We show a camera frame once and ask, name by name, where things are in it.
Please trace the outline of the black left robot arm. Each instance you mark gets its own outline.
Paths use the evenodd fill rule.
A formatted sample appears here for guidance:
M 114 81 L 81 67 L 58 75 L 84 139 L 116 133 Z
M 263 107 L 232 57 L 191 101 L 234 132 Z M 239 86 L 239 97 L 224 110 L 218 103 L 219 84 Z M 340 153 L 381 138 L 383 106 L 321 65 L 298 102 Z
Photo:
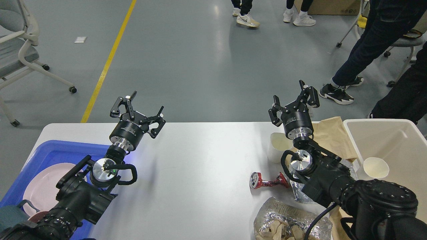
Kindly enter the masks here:
M 96 224 L 111 204 L 117 185 L 137 181 L 137 169 L 124 158 L 136 150 L 143 135 L 156 138 L 165 125 L 163 106 L 148 117 L 134 110 L 132 100 L 137 91 L 118 97 L 110 117 L 119 121 L 109 136 L 111 146 L 97 161 L 90 155 L 69 170 L 56 184 L 58 203 L 41 220 L 20 222 L 1 232 L 2 240 L 69 240 L 86 220 Z

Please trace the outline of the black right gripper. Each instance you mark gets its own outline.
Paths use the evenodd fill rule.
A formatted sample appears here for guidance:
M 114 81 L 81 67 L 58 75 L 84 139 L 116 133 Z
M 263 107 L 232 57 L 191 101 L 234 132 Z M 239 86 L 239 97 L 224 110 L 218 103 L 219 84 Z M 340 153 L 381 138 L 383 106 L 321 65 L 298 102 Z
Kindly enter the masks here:
M 297 111 L 288 111 L 286 107 L 282 107 L 277 95 L 273 95 L 273 104 L 269 109 L 272 124 L 279 127 L 283 123 L 285 135 L 290 140 L 311 137 L 314 134 L 309 109 L 320 106 L 318 91 L 303 80 L 299 80 L 299 85 L 301 92 L 297 99 L 290 103 L 290 109 Z

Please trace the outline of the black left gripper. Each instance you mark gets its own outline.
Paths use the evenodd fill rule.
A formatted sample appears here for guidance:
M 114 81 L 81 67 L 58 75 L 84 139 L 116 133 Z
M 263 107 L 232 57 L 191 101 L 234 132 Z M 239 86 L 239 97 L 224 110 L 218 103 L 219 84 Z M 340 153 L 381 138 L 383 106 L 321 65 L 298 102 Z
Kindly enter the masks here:
M 161 106 L 158 113 L 151 117 L 136 115 L 131 103 L 136 95 L 137 91 L 133 91 L 130 96 L 118 97 L 110 111 L 111 118 L 119 119 L 109 136 L 110 141 L 113 145 L 120 146 L 129 152 L 136 150 L 144 134 L 155 139 L 166 124 L 162 114 L 164 106 Z

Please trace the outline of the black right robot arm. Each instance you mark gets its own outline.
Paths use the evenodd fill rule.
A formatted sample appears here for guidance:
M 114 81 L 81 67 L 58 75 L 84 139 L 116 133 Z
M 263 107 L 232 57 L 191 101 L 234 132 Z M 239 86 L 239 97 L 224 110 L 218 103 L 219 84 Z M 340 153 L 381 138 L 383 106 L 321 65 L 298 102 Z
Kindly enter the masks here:
M 340 206 L 343 230 L 353 240 L 425 240 L 426 223 L 416 218 L 418 199 L 407 187 L 385 180 L 355 180 L 342 158 L 314 141 L 309 107 L 319 107 L 317 90 L 299 81 L 301 92 L 286 106 L 274 95 L 268 110 L 271 122 L 284 126 L 297 152 L 281 158 L 284 173 L 303 184 L 302 192 L 326 208 Z

